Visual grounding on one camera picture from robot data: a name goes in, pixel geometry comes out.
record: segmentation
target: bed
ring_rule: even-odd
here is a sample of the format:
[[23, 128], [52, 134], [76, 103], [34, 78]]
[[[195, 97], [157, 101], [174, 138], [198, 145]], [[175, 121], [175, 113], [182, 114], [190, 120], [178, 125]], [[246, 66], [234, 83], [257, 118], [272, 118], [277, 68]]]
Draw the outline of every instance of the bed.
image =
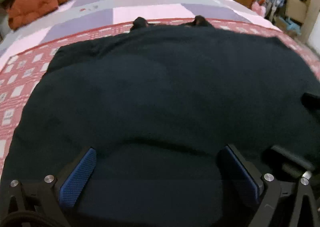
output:
[[0, 176], [21, 112], [57, 49], [73, 42], [129, 32], [138, 16], [153, 23], [181, 24], [202, 15], [218, 29], [277, 36], [320, 79], [320, 62], [269, 21], [232, 0], [71, 0], [0, 45]]

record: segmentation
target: pink bag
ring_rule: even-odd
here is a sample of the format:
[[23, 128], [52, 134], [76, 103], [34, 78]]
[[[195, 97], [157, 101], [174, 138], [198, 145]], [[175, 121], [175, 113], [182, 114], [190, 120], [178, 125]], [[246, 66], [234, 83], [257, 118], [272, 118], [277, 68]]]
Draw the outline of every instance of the pink bag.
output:
[[262, 17], [265, 17], [266, 15], [266, 8], [263, 6], [260, 6], [257, 1], [252, 4], [251, 10], [256, 12], [258, 15]]

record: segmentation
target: black strap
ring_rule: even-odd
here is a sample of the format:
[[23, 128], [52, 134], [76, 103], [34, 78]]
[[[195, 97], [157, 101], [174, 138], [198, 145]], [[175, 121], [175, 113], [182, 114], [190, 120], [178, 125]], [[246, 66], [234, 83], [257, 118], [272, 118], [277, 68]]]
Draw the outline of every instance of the black strap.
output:
[[33, 211], [12, 212], [1, 221], [0, 227], [12, 227], [21, 223], [37, 223], [44, 227], [63, 227], [55, 220]]

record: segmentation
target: silver screw head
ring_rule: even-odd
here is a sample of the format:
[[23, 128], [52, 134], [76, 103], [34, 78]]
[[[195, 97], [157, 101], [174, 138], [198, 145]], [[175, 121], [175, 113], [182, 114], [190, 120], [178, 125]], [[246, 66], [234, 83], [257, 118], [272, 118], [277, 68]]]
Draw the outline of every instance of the silver screw head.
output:
[[54, 180], [54, 176], [51, 175], [51, 174], [47, 175], [47, 176], [44, 178], [44, 181], [45, 181], [46, 183], [51, 183], [53, 180]]
[[265, 174], [263, 176], [268, 182], [271, 182], [275, 179], [275, 177], [272, 174]]
[[11, 183], [10, 183], [10, 186], [11, 187], [15, 187], [19, 184], [19, 181], [18, 180], [12, 180]]
[[302, 178], [300, 179], [300, 182], [301, 182], [301, 184], [303, 184], [303, 185], [308, 185], [308, 184], [309, 184], [309, 180], [306, 179], [306, 178], [304, 178], [304, 177], [302, 177]]
[[309, 180], [312, 177], [312, 173], [310, 171], [305, 171], [302, 177]]

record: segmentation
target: black blanket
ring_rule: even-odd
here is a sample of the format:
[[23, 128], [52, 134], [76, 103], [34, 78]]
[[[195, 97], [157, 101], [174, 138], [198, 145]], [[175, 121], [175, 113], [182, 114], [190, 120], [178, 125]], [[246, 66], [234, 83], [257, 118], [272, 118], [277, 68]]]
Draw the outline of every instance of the black blanket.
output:
[[84, 218], [187, 227], [224, 215], [232, 225], [240, 216], [222, 206], [215, 162], [224, 145], [262, 173], [273, 144], [320, 164], [320, 116], [304, 92], [320, 94], [320, 83], [277, 38], [156, 26], [61, 47], [23, 109], [0, 199], [12, 179], [40, 181], [92, 146]]

